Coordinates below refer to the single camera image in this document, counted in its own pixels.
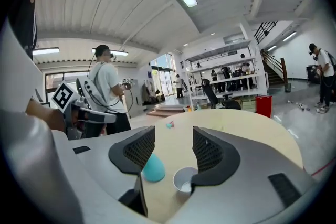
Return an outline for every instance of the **cable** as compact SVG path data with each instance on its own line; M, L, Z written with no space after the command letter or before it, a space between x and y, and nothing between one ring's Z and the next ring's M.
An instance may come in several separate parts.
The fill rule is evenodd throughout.
M92 94L92 93L90 93L86 88L85 88L85 90L86 90L86 92L90 95L90 97L92 98L92 100L93 100L93 102L96 104L96 105L99 105L99 106L102 106L103 108L106 108L107 110L109 110L109 111L113 111L113 112L115 112L115 113L117 113L117 114L123 114L123 113L120 113L120 112L118 112L118 111L116 111L116 110L113 110L113 109L109 109L108 107L111 107L111 106L114 106L114 105L116 105L119 101L120 101L120 99L115 103L115 104L113 104L113 105L103 105L102 103L100 103L100 101ZM131 92L131 97L132 97L132 104L131 104L131 106L130 106L130 108L126 111L126 113L128 113L130 110L131 110L131 108L132 108L132 106L133 106L133 93L132 93L132 91L131 90L129 90L130 92Z
M88 74L86 75L87 78L89 77L90 67L91 67L92 61L94 59L94 56L95 56L95 54L93 54L93 56L92 56L92 59L91 59L90 65L89 65L89 69L88 69Z

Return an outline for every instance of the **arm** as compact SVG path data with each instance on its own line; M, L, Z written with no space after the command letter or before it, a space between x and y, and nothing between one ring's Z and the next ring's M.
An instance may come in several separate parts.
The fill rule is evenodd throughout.
M119 77L117 71L113 65L106 66L108 68L108 84L111 87L111 90L115 96L119 96L120 101L122 100L122 96L124 95L123 89L119 85Z
M327 63L323 68L322 68L322 72L326 72L329 68L329 63Z
M63 114L58 109L47 108L34 99L30 99L26 113L45 121L52 130L65 131Z

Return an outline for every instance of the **office chair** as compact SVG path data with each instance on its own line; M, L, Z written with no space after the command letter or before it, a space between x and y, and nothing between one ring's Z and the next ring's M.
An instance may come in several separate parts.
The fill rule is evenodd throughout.
M216 104L218 104L218 98L214 94L212 88L210 87L210 81L208 79L202 79L202 88L206 96L208 96L210 100L211 108L212 109L216 108ZM241 110L241 107L237 101L233 99L229 99L230 95L232 95L232 93L223 94L223 98L224 98L224 100L222 101L223 108Z

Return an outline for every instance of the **paper cup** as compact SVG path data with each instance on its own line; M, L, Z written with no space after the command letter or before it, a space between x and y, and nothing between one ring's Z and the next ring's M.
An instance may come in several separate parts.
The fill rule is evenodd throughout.
M191 192L191 178L193 175L196 175L197 169L193 167L184 167L178 170L173 178L174 187L182 192L182 193L190 193Z

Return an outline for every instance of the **round table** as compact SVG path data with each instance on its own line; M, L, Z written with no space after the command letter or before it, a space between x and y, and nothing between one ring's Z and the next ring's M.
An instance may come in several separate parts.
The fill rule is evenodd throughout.
M175 127L166 127L174 121ZM267 144L303 168L300 149L287 130L270 118L257 113L231 109L208 109L176 114L156 122L154 153L163 162L165 177L157 183L143 180L148 218L165 223L186 202L187 197L173 185L176 171L195 167L192 150L193 126L214 129Z

